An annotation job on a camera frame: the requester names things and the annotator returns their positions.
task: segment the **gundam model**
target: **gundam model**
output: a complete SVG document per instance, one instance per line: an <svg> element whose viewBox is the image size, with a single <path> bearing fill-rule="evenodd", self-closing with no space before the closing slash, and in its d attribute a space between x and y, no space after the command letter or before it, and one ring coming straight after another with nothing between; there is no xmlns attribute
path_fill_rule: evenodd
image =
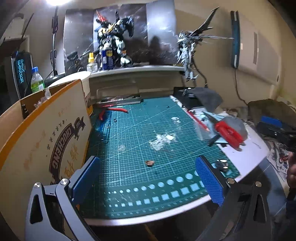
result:
<svg viewBox="0 0 296 241"><path fill-rule="evenodd" d="M119 18L118 11L115 12L116 22L108 22L98 12L96 21L101 24L98 29L98 50L104 48L112 48L114 65L120 60L121 67L131 67L133 65L132 59L126 54L126 46L123 39L123 34L127 30L129 37L133 36L134 21L131 16Z"/></svg>
<svg viewBox="0 0 296 241"><path fill-rule="evenodd" d="M195 81L195 79L198 77L198 75L194 76L193 68L196 69L198 74L200 74L204 80L205 80L205 88L207 88L207 78L200 72L198 67L196 66L194 62L194 54L195 54L195 48L196 46L203 41L204 38L209 39L232 39L232 38L226 38L226 37L219 37L219 36L213 36L213 35L200 35L204 31L208 29L212 29L212 27L209 27L209 24L215 15L217 9L219 7L213 9L211 11L211 14L206 19L206 21L196 30L192 31L181 31L178 37L178 44L179 44L179 51L177 55L177 63L181 62L181 64L184 67L184 75L187 81L192 80Z"/></svg>

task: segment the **crumpled clear plastic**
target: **crumpled clear plastic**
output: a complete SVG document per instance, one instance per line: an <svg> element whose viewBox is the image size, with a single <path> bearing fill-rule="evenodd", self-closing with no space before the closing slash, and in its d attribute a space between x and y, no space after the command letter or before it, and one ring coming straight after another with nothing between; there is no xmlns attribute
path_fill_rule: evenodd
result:
<svg viewBox="0 0 296 241"><path fill-rule="evenodd" d="M35 108L39 107L43 102L48 100L51 97L51 93L49 88L45 89L44 97L42 97L36 104L34 104Z"/></svg>

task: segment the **wd-40 can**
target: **wd-40 can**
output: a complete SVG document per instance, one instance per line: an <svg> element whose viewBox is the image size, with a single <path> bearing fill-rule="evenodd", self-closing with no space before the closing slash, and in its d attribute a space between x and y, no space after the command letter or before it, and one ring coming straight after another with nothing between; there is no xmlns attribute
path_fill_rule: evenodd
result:
<svg viewBox="0 0 296 241"><path fill-rule="evenodd" d="M102 70L113 69L112 48L106 47L101 51Z"/></svg>

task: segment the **bottle with green liquid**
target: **bottle with green liquid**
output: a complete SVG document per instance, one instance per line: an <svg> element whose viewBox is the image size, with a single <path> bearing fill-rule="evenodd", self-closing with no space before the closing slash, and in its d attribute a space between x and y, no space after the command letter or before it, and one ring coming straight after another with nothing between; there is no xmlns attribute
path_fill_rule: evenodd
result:
<svg viewBox="0 0 296 241"><path fill-rule="evenodd" d="M45 89L44 81L38 73L38 67L32 68L31 90L32 93Z"/></svg>

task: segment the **yellow cap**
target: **yellow cap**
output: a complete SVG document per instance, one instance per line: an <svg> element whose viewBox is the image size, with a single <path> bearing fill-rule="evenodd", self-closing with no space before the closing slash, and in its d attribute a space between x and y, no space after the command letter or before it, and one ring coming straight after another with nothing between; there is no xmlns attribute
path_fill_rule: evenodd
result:
<svg viewBox="0 0 296 241"><path fill-rule="evenodd" d="M94 62L94 53L89 53L89 63Z"/></svg>

